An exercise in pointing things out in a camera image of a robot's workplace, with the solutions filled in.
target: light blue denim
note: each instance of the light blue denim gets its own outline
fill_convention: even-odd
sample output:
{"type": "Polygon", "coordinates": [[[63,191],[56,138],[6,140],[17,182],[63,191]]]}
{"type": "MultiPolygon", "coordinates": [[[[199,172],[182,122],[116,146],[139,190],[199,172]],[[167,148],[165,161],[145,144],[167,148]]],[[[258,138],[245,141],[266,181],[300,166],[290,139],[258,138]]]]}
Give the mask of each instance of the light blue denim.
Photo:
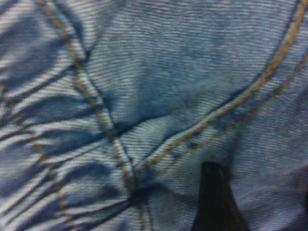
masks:
{"type": "Polygon", "coordinates": [[[308,231],[307,0],[1,0],[0,230],[189,231],[200,168],[308,231]]]}

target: orange stitching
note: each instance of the orange stitching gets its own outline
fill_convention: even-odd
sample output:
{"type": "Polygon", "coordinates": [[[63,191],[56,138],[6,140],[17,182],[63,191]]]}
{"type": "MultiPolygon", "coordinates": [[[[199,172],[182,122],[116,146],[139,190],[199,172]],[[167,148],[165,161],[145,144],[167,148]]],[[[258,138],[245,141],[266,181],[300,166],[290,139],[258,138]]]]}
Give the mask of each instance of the orange stitching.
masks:
{"type": "MultiPolygon", "coordinates": [[[[51,18],[51,21],[52,23],[58,28],[60,29],[61,31],[61,35],[62,37],[64,38],[64,41],[65,41],[65,44],[69,50],[69,53],[73,59],[73,62],[74,62],[74,67],[76,69],[80,69],[82,66],[81,66],[81,63],[79,61],[79,58],[78,56],[76,55],[76,53],[74,52],[74,49],[73,49],[73,46],[70,42],[70,38],[68,36],[68,34],[65,32],[64,30],[64,27],[63,25],[61,24],[61,22],[55,18],[55,15],[52,13],[52,11],[48,8],[45,0],[38,0],[38,3],[42,6],[43,8],[43,11],[46,13],[47,16],[49,16],[51,18]]],[[[90,94],[87,92],[86,88],[80,83],[79,81],[79,78],[78,76],[76,75],[75,76],[76,78],[76,85],[77,85],[77,88],[84,94],[84,96],[87,98],[87,100],[89,101],[89,103],[94,107],[95,109],[95,112],[96,112],[96,115],[98,116],[98,119],[99,119],[99,123],[100,125],[102,126],[102,128],[104,129],[104,131],[114,140],[115,138],[115,135],[114,133],[108,128],[108,126],[106,125],[103,117],[102,117],[102,114],[101,114],[101,111],[100,111],[100,107],[97,105],[97,103],[91,98],[90,94]]],[[[114,155],[116,156],[116,158],[118,159],[118,161],[120,162],[121,166],[122,166],[122,171],[123,171],[123,175],[124,175],[124,178],[126,180],[126,183],[128,185],[128,188],[130,190],[130,192],[133,191],[134,187],[130,181],[130,178],[129,178],[129,175],[128,175],[128,170],[125,166],[125,162],[124,160],[121,158],[121,156],[119,155],[118,153],[118,150],[115,146],[115,143],[112,142],[112,149],[113,149],[113,152],[114,152],[114,155]]],[[[144,231],[145,230],[145,224],[146,224],[146,219],[144,217],[144,213],[143,213],[143,209],[142,207],[140,206],[140,230],[144,231]]]]}
{"type": "Polygon", "coordinates": [[[308,62],[308,55],[304,58],[302,63],[297,67],[296,71],[278,88],[274,91],[274,93],[269,96],[258,108],[253,110],[247,117],[245,117],[243,120],[240,120],[238,122],[235,122],[234,124],[228,126],[225,130],[219,132],[216,134],[211,140],[203,143],[203,144],[198,144],[193,148],[190,148],[186,152],[184,152],[180,157],[178,157],[169,167],[163,169],[160,171],[160,173],[166,173],[180,158],[182,158],[184,155],[189,154],[197,149],[200,149],[202,147],[205,147],[207,145],[212,144],[214,141],[219,139],[222,135],[226,134],[228,131],[231,131],[235,129],[236,127],[239,127],[240,125],[243,125],[245,122],[249,121],[253,116],[255,116],[260,109],[262,109],[264,106],[266,106],[274,97],[276,97],[278,94],[282,92],[283,89],[289,86],[289,84],[295,79],[296,74],[298,74],[305,66],[305,64],[308,62]]]}
{"type": "MultiPolygon", "coordinates": [[[[9,107],[12,110],[13,107],[14,107],[14,103],[11,100],[5,99],[5,98],[4,98],[4,101],[5,101],[6,105],[7,105],[7,107],[9,107]]],[[[63,198],[63,195],[61,193],[61,185],[60,185],[60,183],[58,183],[56,181],[56,176],[55,176],[55,173],[53,171],[54,170],[54,166],[53,166],[52,163],[48,162],[47,152],[45,151],[43,146],[38,143],[38,140],[33,136],[32,132],[27,130],[26,125],[25,125],[25,120],[24,120],[23,116],[21,114],[16,114],[15,118],[17,119],[18,123],[20,124],[20,126],[23,129],[24,133],[28,134],[30,136],[30,140],[32,142],[32,145],[34,147],[36,147],[38,153],[41,154],[40,161],[43,162],[45,164],[45,166],[47,167],[47,169],[48,169],[48,175],[51,178],[51,182],[52,182],[52,184],[53,184],[53,186],[54,186],[54,188],[56,189],[56,192],[57,192],[59,207],[60,207],[63,215],[67,217],[69,226],[70,227],[76,227],[73,224],[73,217],[66,212],[66,206],[65,206],[64,198],[63,198]]]]}
{"type": "Polygon", "coordinates": [[[296,16],[296,19],[295,19],[294,27],[292,28],[291,32],[289,33],[288,38],[286,40],[286,43],[283,44],[280,47],[278,53],[275,55],[274,61],[268,66],[268,68],[267,68],[265,74],[263,75],[262,79],[256,84],[256,86],[250,92],[248,92],[244,97],[239,99],[233,105],[231,105],[230,107],[226,108],[225,110],[223,110],[222,112],[220,112],[219,114],[214,116],[212,119],[209,119],[207,122],[204,122],[200,127],[196,128],[194,131],[187,133],[186,135],[182,136],[178,140],[175,140],[174,142],[169,144],[168,147],[163,151],[161,156],[156,157],[153,161],[148,161],[148,162],[144,163],[140,167],[140,169],[146,170],[148,167],[150,167],[154,164],[157,164],[159,161],[162,160],[163,157],[168,155],[173,148],[178,146],[180,143],[182,143],[186,139],[192,137],[195,133],[200,132],[200,130],[208,127],[208,125],[211,122],[215,121],[220,116],[223,116],[224,114],[226,114],[227,112],[229,112],[230,110],[235,108],[236,106],[244,103],[250,96],[252,96],[253,93],[255,93],[257,90],[259,90],[259,88],[266,83],[268,78],[270,78],[272,76],[274,70],[279,66],[279,64],[282,62],[284,56],[288,52],[289,46],[293,44],[294,38],[296,37],[296,35],[298,33],[298,27],[303,20],[307,4],[308,4],[308,0],[302,0],[301,5],[299,7],[299,10],[297,10],[297,16],[296,16]]]}

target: denim fabric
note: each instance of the denim fabric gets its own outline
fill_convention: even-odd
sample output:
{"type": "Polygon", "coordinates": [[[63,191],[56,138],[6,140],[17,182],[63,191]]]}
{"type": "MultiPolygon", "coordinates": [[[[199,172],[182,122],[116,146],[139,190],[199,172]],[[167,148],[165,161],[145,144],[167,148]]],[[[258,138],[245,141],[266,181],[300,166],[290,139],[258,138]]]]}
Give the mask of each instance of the denim fabric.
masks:
{"type": "Polygon", "coordinates": [[[200,168],[308,231],[308,0],[0,1],[0,230],[189,231],[200,168]]]}

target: black plastic tip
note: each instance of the black plastic tip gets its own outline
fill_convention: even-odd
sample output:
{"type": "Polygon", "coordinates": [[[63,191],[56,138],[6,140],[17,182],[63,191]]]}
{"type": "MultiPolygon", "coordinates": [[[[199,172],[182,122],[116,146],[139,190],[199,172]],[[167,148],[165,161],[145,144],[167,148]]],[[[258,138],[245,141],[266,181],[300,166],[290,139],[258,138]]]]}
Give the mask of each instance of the black plastic tip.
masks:
{"type": "Polygon", "coordinates": [[[218,163],[201,168],[199,207],[191,231],[248,231],[228,184],[228,174],[218,163]]]}

